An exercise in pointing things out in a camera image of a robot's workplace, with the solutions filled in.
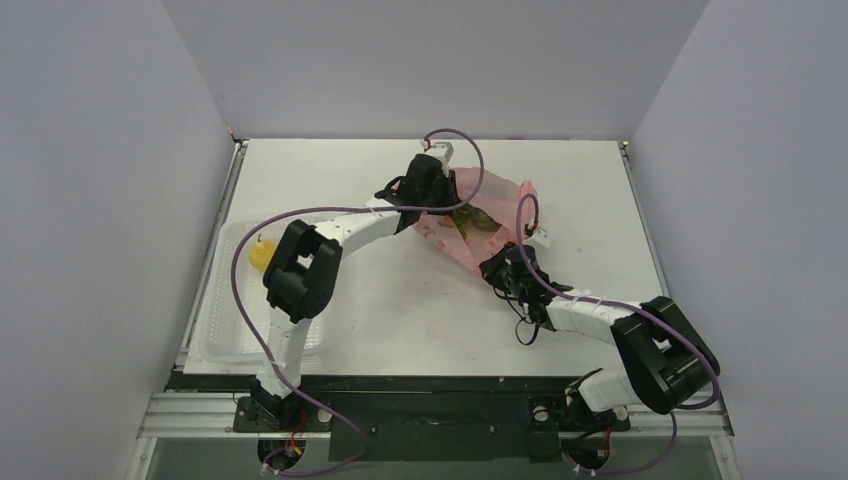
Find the pink printed plastic bag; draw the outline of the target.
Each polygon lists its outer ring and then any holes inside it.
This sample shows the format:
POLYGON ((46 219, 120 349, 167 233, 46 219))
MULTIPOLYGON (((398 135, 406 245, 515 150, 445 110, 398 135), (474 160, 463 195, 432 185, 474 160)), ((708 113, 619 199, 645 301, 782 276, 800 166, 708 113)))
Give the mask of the pink printed plastic bag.
POLYGON ((536 223, 530 200, 533 183, 515 183, 478 167, 456 168, 459 197, 470 202, 448 215, 423 213, 413 225, 416 233, 465 269, 479 275, 480 264, 496 256, 508 243, 525 239, 524 228, 536 223))

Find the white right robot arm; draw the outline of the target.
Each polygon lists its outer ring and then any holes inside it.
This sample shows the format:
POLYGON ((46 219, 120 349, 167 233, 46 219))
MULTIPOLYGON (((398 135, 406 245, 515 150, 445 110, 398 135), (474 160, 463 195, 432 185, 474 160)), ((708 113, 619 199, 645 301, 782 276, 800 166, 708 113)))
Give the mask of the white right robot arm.
POLYGON ((581 293, 550 281, 533 247, 514 243, 479 269, 484 281, 516 303, 522 319, 534 327, 579 334, 616 348, 620 367, 595 369, 565 390, 565 416, 578 427, 633 405, 661 415, 692 410, 690 398, 717 384, 719 362, 668 297, 623 302, 581 293))

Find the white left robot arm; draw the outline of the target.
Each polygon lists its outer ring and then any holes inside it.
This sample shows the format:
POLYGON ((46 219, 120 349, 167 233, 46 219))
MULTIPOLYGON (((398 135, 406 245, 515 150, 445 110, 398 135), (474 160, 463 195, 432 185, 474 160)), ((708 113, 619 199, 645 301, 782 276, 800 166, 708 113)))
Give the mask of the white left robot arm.
POLYGON ((272 357, 257 375, 266 395, 259 416, 272 429, 291 427, 298 402, 290 396, 300 385, 301 360, 312 320, 329 305, 345 256, 415 224, 421 213, 460 202, 451 154, 432 147, 415 155, 407 172, 377 192, 361 211, 307 223, 292 221, 284 230, 263 275, 269 303, 266 345, 272 357))

